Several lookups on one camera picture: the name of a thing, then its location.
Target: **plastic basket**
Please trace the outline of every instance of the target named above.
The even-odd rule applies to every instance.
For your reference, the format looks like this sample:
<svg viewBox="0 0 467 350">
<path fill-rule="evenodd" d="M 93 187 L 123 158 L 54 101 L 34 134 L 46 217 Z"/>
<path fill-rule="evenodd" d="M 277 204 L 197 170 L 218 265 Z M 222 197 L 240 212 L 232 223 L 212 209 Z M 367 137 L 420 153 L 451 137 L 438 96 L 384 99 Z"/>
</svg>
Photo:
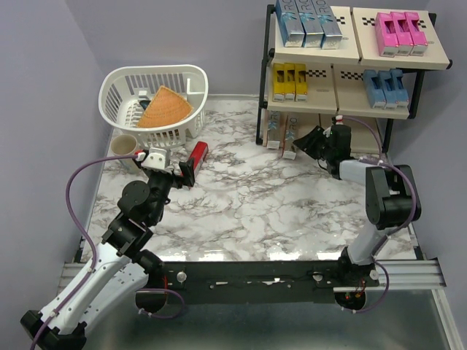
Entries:
<svg viewBox="0 0 467 350">
<path fill-rule="evenodd" d="M 138 97 L 152 99 L 164 85 L 184 96 L 193 106 L 181 122 L 160 128 L 137 128 L 143 115 Z M 107 75 L 99 92 L 101 116 L 113 127 L 135 135 L 144 147 L 172 148 L 197 137 L 204 125 L 208 82 L 203 69 L 191 65 L 123 67 Z"/>
</svg>

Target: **pink box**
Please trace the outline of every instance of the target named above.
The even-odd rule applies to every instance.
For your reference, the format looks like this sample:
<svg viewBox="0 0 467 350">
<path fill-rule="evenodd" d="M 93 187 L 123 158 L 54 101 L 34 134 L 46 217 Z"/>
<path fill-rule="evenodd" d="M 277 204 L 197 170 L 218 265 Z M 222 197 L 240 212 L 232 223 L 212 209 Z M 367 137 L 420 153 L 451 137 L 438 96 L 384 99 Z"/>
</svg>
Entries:
<svg viewBox="0 0 467 350">
<path fill-rule="evenodd" d="M 407 24 L 409 25 L 409 31 L 412 35 L 412 41 L 414 42 L 414 48 L 410 55 L 423 56 L 428 49 L 428 40 L 426 39 L 425 33 L 418 28 L 420 16 L 417 12 L 405 12 L 405 14 Z"/>
<path fill-rule="evenodd" d="M 404 12 L 391 12 L 391 17 L 394 20 L 395 34 L 399 41 L 399 51 L 396 55 L 408 56 L 414 48 L 414 42 L 412 41 L 406 14 Z"/>
<path fill-rule="evenodd" d="M 399 41 L 395 33 L 393 17 L 387 13 L 378 12 L 375 27 L 379 55 L 394 57 L 399 51 Z"/>
</svg>

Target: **mug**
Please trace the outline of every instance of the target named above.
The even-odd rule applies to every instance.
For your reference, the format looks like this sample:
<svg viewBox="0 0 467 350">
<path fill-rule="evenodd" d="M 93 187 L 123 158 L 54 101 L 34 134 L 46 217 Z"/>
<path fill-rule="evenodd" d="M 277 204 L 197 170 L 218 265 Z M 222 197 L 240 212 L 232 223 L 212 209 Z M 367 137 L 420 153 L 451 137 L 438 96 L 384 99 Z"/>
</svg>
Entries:
<svg viewBox="0 0 467 350">
<path fill-rule="evenodd" d="M 110 142 L 110 152 L 113 155 L 134 155 L 138 150 L 138 140 L 129 134 L 119 135 Z M 139 168 L 132 159 L 119 159 L 122 167 L 130 174 L 138 174 Z"/>
</svg>

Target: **gray box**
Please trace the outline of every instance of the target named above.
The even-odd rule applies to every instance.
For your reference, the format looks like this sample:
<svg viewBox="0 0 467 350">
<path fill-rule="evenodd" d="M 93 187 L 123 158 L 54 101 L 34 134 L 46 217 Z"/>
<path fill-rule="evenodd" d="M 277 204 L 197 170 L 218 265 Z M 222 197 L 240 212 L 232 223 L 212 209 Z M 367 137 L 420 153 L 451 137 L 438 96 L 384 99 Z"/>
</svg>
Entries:
<svg viewBox="0 0 467 350">
<path fill-rule="evenodd" d="M 305 32 L 294 0 L 277 0 L 277 21 L 285 47 L 301 47 Z"/>
<path fill-rule="evenodd" d="M 320 20 L 321 28 L 324 31 L 323 49 L 338 49 L 342 40 L 342 32 L 333 10 L 326 0 L 312 0 L 314 10 Z"/>
<path fill-rule="evenodd" d="M 304 47 L 321 47 L 323 28 L 314 10 L 312 0 L 295 0 L 301 24 L 305 30 Z"/>
</svg>

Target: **shelf board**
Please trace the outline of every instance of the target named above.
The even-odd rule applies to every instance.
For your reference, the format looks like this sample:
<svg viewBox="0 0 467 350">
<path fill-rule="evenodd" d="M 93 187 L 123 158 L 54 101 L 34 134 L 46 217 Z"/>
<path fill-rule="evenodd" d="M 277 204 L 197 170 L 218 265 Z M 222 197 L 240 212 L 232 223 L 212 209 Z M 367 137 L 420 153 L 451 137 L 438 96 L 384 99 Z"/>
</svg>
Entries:
<svg viewBox="0 0 467 350">
<path fill-rule="evenodd" d="M 429 46 L 424 56 L 396 56 L 393 58 L 382 57 L 378 53 L 377 37 L 375 27 L 372 25 L 378 12 L 397 12 L 397 9 L 367 9 L 354 7 L 352 19 L 355 25 L 358 50 L 362 58 L 362 66 L 385 67 L 385 68 L 408 68 L 408 69 L 433 69 L 443 70 L 449 65 L 441 42 L 436 35 L 435 28 L 431 24 L 428 11 L 416 11 L 420 16 L 420 22 L 426 28 L 420 30 L 425 32 Z"/>
<path fill-rule="evenodd" d="M 331 119 L 332 117 L 333 115 L 322 114 L 320 116 L 321 127 L 324 129 L 330 127 L 332 125 L 332 119 Z M 371 128 L 377 133 L 379 137 L 378 125 L 377 125 L 376 119 L 364 118 L 364 117 L 359 117 L 358 119 L 370 125 Z M 350 144 L 350 148 L 352 148 L 352 152 L 369 153 L 372 155 L 377 155 L 379 153 L 378 144 L 375 141 L 373 134 L 371 133 L 370 130 L 368 130 L 366 127 L 359 124 L 358 122 L 354 122 L 352 120 L 346 120 L 345 117 L 344 117 L 344 124 L 352 128 L 352 142 Z"/>
<path fill-rule="evenodd" d="M 373 117 L 389 119 L 407 119 L 407 108 L 378 109 L 371 108 L 363 83 L 363 72 L 367 67 L 334 66 L 334 84 L 339 105 L 339 114 L 355 117 Z"/>
<path fill-rule="evenodd" d="M 272 72 L 269 69 L 268 83 L 268 110 L 281 112 L 302 112 L 302 113 L 326 113 L 335 114 L 337 112 L 336 95 L 334 93 L 333 72 L 330 64 L 313 63 L 307 64 L 308 75 L 308 101 L 295 102 L 272 101 Z"/>
<path fill-rule="evenodd" d="M 350 7 L 331 6 L 336 18 L 340 20 L 342 41 L 337 50 L 322 50 L 319 47 L 284 47 L 279 24 L 275 20 L 275 53 L 274 60 L 282 62 L 317 62 L 357 64 L 360 60 L 355 32 L 352 25 Z"/>
</svg>

